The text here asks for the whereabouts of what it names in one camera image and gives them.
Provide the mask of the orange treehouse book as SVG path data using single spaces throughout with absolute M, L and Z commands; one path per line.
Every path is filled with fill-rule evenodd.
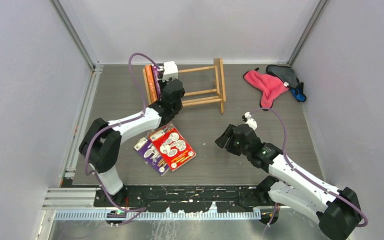
M 158 96 L 154 81 L 153 69 L 151 65 L 146 65 L 144 67 L 144 80 L 148 94 L 148 102 L 149 104 L 152 104 L 158 100 Z

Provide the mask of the floral Alcott book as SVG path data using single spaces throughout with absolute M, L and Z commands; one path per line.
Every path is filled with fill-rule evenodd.
M 166 86 L 166 83 L 163 81 L 163 75 L 164 75 L 164 64 L 158 63 L 157 64 L 157 83 L 159 86 L 159 99 L 162 97 L 162 92 L 164 87 Z

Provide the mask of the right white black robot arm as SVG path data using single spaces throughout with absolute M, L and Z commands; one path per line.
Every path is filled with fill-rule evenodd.
M 363 220 L 357 193 L 340 189 L 309 173 L 284 151 L 263 142 L 248 124 L 230 124 L 215 144 L 229 153 L 244 155 L 269 175 L 257 185 L 263 205 L 286 205 L 313 220 L 331 240 L 346 240 Z

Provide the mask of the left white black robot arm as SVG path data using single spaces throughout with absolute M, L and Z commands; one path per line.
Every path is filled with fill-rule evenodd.
M 92 167 L 107 192 L 106 200 L 113 206 L 121 206 L 126 200 L 125 185 L 115 167 L 120 146 L 132 137 L 168 124 L 183 108 L 184 95 L 183 83 L 170 80 L 161 98 L 143 111 L 118 120 L 97 118 L 92 122 L 78 150 L 85 167 Z

